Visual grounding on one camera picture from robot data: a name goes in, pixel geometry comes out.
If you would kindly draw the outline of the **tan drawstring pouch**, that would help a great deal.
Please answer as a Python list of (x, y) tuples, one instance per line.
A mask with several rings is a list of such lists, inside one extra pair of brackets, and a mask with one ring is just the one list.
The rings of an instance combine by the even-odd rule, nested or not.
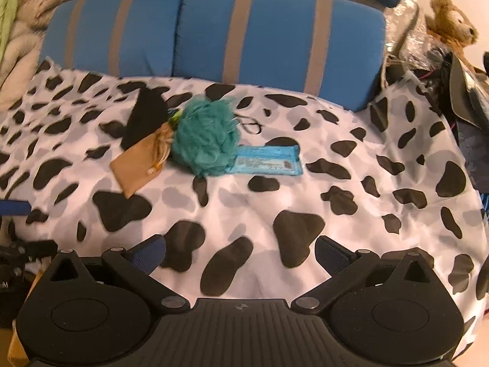
[(164, 123), (111, 161), (109, 167), (126, 199), (162, 171), (171, 153), (173, 134), (171, 125)]

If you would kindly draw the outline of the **blue tissue packet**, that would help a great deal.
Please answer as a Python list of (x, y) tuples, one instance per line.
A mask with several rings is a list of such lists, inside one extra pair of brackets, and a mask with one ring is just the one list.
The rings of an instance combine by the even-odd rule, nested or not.
[(303, 167), (297, 145), (239, 146), (234, 165), (227, 172), (249, 175), (301, 176)]

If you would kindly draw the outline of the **teal mesh bath loofah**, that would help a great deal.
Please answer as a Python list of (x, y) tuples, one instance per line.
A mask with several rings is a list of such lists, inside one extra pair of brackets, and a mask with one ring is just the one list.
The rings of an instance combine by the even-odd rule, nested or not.
[(199, 95), (182, 111), (171, 156), (196, 176), (222, 176), (233, 166), (239, 144), (240, 130), (232, 103)]

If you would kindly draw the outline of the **black foam block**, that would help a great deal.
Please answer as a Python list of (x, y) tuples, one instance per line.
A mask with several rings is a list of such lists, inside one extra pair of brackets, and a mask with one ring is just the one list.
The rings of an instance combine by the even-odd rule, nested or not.
[(168, 120), (167, 103), (157, 90), (139, 90), (129, 115), (120, 146), (126, 151), (146, 136), (157, 131)]

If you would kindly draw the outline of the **cow print blanket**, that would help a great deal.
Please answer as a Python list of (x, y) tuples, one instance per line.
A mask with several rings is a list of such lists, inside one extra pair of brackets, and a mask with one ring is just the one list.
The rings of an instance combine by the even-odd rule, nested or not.
[[(126, 199), (109, 164), (139, 90), (182, 111), (228, 99), (240, 143), (299, 148), (301, 176), (200, 178), (169, 162)], [(198, 297), (292, 300), (326, 273), (325, 235), (377, 254), (423, 249), (463, 320), (470, 346), (486, 306), (487, 222), (446, 119), (408, 74), (352, 113), (310, 95), (175, 78), (114, 78), (42, 62), (27, 93), (1, 111), (1, 196), (47, 221), (11, 220), (21, 239), (98, 255), (155, 234), (167, 257), (155, 278)]]

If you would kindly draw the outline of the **beige quilted blanket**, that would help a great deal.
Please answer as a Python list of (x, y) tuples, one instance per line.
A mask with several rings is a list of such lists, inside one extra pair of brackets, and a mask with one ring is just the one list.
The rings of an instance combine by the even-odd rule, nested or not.
[(65, 0), (18, 0), (17, 12), (1, 57), (1, 111), (27, 92), (36, 71), (46, 29)]

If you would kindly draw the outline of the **clutter pile of bags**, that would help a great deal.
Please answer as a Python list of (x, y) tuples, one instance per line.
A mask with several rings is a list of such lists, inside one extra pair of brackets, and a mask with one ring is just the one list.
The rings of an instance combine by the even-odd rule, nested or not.
[(472, 184), (488, 204), (488, 70), (471, 72), (442, 42), (427, 32), (426, 16), (416, 0), (387, 8), (387, 58), (384, 84), (411, 70), (428, 98), (447, 119), (466, 160)]

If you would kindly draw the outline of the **blue striped right cushion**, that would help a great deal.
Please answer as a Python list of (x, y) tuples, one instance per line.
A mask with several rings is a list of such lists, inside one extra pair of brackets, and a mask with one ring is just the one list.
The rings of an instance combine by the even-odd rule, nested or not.
[(182, 0), (173, 74), (364, 109), (384, 60), (381, 11), (350, 0)]

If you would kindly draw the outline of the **blue striped cushion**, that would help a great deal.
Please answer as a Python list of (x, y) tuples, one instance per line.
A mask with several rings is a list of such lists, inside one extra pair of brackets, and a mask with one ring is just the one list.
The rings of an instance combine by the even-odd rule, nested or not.
[(40, 58), (115, 77), (172, 74), (182, 0), (71, 0), (56, 8)]
[(381, 11), (350, 0), (182, 0), (173, 74), (364, 109), (384, 60)]

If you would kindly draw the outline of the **blue striped left cushion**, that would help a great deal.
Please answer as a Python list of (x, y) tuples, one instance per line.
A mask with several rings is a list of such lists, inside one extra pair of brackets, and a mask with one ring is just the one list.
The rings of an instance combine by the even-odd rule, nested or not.
[(71, 0), (56, 8), (40, 58), (115, 77), (172, 74), (182, 0)]

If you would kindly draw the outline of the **brown teddy bear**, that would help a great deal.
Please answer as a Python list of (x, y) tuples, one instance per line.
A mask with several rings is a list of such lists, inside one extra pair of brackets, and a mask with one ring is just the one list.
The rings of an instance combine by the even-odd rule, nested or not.
[(479, 33), (474, 25), (452, 0), (430, 0), (429, 4), (433, 16), (425, 17), (428, 34), (445, 44), (471, 72), (475, 72), (464, 55), (464, 49), (478, 41)]

